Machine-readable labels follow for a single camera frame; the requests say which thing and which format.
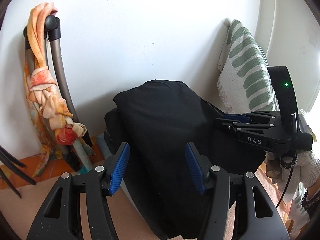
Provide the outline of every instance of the green and white towel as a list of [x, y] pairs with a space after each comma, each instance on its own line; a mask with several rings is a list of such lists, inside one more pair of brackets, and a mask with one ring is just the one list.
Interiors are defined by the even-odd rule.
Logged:
[[218, 61], [218, 89], [227, 113], [278, 110], [267, 67], [264, 52], [251, 33], [233, 20]]

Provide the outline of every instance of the ribbed blue pad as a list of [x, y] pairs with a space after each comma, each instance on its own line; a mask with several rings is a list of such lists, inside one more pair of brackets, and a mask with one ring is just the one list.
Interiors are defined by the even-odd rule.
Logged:
[[190, 144], [186, 145], [185, 155], [193, 183], [195, 184], [196, 189], [203, 195], [206, 192], [206, 188], [204, 186], [204, 175]]
[[118, 159], [118, 162], [111, 173], [109, 192], [112, 195], [120, 188], [121, 180], [123, 178], [125, 168], [127, 167], [130, 157], [130, 146], [126, 144]]

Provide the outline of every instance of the folded black cloth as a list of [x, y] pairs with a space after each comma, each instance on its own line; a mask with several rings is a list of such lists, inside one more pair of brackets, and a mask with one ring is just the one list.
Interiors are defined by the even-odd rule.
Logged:
[[230, 173], [255, 172], [265, 152], [236, 141], [213, 126], [222, 111], [183, 82], [153, 80], [114, 97], [117, 109], [106, 114], [106, 142], [114, 154], [122, 141], [132, 153], [124, 176], [140, 213], [160, 238], [197, 238], [208, 196], [192, 182], [185, 146]]

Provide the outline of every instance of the orange mat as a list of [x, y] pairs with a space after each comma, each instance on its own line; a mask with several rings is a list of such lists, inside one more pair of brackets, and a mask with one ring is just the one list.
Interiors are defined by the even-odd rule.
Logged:
[[[99, 149], [99, 146], [96, 143], [93, 144], [92, 149], [94, 150], [96, 155], [89, 156], [91, 163], [96, 163], [96, 162], [104, 160], [103, 155]], [[26, 167], [20, 168], [20, 169], [25, 174], [32, 176], [33, 172], [37, 168], [39, 160], [40, 160], [40, 155], [35, 155], [35, 156], [31, 156], [31, 157], [22, 159], [20, 161], [22, 163], [24, 163], [26, 165]], [[6, 174], [7, 178], [11, 181], [11, 183], [15, 187], [22, 187], [25, 185], [29, 185], [28, 182], [21, 179], [15, 173], [10, 171], [6, 166], [1, 165], [0, 168], [3, 170], [3, 172]], [[69, 167], [69, 165], [63, 159], [54, 160], [54, 161], [48, 162], [48, 164], [46, 165], [41, 176], [33, 177], [33, 179], [36, 182], [41, 182], [41, 181], [44, 181], [44, 180], [47, 180], [50, 178], [54, 178], [56, 176], [60, 176], [64, 172], [73, 172], [73, 170]], [[9, 188], [9, 187], [2, 179], [0, 179], [0, 189], [5, 189], [5, 188]]]

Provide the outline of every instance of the black cable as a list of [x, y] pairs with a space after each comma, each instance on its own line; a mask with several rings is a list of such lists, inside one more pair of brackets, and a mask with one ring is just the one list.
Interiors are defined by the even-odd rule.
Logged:
[[292, 173], [293, 173], [293, 167], [291, 167], [287, 184], [286, 184], [285, 187], [284, 187], [283, 193], [282, 193], [282, 195], [281, 195], [281, 198], [280, 198], [278, 204], [276, 205], [276, 208], [278, 208], [278, 206], [280, 205], [280, 203], [281, 203], [281, 201], [282, 201], [282, 199], [283, 199], [283, 197], [284, 197], [284, 194], [285, 194], [285, 192], [287, 191], [287, 188], [288, 188], [288, 186], [289, 186], [289, 183], [290, 183], [290, 180], [291, 180], [291, 177], [292, 177]]

